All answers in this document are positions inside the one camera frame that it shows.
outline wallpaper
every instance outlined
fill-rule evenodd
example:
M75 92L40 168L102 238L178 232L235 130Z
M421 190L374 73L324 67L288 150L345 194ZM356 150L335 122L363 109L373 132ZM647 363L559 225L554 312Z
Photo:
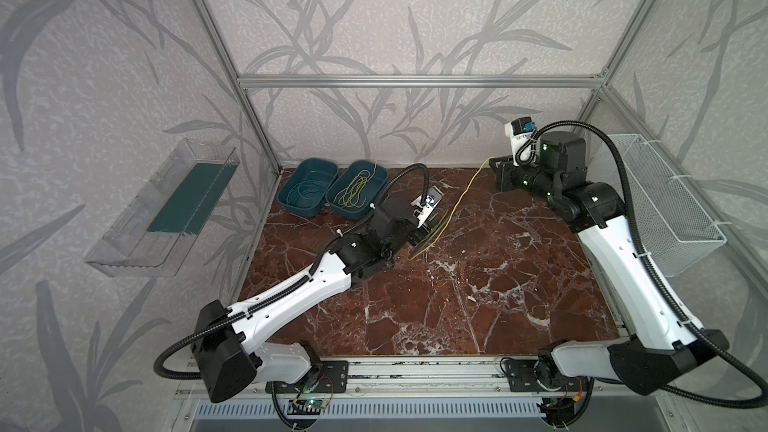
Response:
M624 127L617 112L598 102L589 118L592 125L609 134L632 133ZM602 143L584 137L590 155ZM730 341L730 352L745 361L758 374L768 377L768 304L734 266L724 250L717 249L676 277L668 277L672 288L707 328L723 331ZM723 360L714 359L675 380L685 390L716 398L751 398L758 389ZM684 405L692 413L701 432L757 432L765 428L768 411L713 408L691 400Z
M663 0L612 85L768 259L768 0Z
M2 0L0 51L0 430L157 430L152 362L237 292L275 176L189 0ZM177 275L85 264L182 138L241 163Z
M595 74L639 0L206 0L241 74ZM469 165L588 90L251 89L283 165Z

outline white wire mesh basket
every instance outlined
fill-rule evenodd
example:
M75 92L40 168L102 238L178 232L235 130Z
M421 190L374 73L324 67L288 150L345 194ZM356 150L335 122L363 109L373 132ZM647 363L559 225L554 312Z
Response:
M726 243L725 235L641 135L610 135L627 168L640 237L661 272L674 277ZM587 178L621 195L616 164L605 144L590 162Z

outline red marble tabletop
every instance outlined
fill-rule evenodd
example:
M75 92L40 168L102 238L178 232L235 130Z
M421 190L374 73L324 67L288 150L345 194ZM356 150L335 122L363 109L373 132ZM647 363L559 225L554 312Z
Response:
M475 173L430 171L447 210ZM410 201L421 183L414 172L390 196ZM334 230L351 223L329 209L311 220L296 217L275 201L240 300L311 264ZM393 267L313 307L271 341L306 339L326 357L495 355L618 336L576 236L543 201L521 191L496 192L490 169L475 179L433 248L413 261L409 248Z

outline yellow rope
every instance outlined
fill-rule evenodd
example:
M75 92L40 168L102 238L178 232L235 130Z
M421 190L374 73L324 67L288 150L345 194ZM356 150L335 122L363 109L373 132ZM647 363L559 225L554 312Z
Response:
M360 205L360 194L362 193L362 189L368 185L368 182L370 182L373 175L376 173L376 166L376 162L373 162L373 171L360 170L360 173L352 178L350 184L336 194L336 197L333 199L336 205L344 208L360 208L367 205Z
M446 231L446 229L448 228L448 226L451 224L451 219L453 218L453 214L456 212L456 208L458 208L458 204L462 203L462 199L464 198L464 195L466 195L466 193L469 191L469 187L472 187L472 183L473 183L473 181L475 181L475 177L477 177L477 176L478 176L478 174L480 173L480 170L482 170L482 168L483 168L483 167L485 167L485 164L487 164L487 163L488 163L488 162L489 162L489 161L490 161L492 158L493 158L493 157L489 157L487 160L485 160L485 161L482 163L482 165L480 165L480 168L478 168L478 170L477 170L477 171L475 172L475 174L472 176L472 179L470 179L470 180L469 180L469 183L467 184L467 187L466 187L466 189L464 190L464 192L462 193L462 195L461 195L461 196L458 198L458 200L456 201L456 205L454 205L454 206L453 206L453 210L451 210L451 214L448 216L448 221L446 222L446 225L445 225L445 226L442 228L442 230L440 230L440 233L437 235L437 238L436 238L436 239L435 239L435 240L434 240L434 241L433 241L431 244L429 244L429 245L427 246L427 248L425 248L424 250L420 251L418 254L414 255L413 257L410 257L410 258L409 258L409 260L413 260L414 258L416 258L416 257L418 257L419 255L423 254L424 252L426 252L427 250L429 250L430 248L432 248L432 245L435 245L435 244L437 243L437 241L438 241L438 240L440 240L440 237L442 236L442 233L443 233L444 231Z

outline green mat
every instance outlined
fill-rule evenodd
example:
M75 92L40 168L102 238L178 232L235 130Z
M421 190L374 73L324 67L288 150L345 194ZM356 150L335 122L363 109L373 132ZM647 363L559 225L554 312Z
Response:
M196 164L147 231L198 235L236 168L233 164Z

